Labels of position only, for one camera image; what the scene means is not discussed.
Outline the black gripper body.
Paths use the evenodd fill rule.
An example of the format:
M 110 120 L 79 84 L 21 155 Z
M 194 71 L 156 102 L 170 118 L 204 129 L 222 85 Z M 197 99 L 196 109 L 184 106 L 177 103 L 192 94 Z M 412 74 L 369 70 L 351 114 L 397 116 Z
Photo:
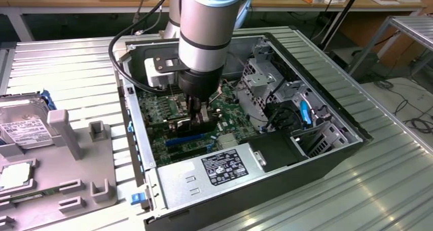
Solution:
M 188 104 L 206 102 L 217 91 L 222 78 L 224 67 L 208 72 L 193 69 L 178 72 L 178 85 L 186 96 Z

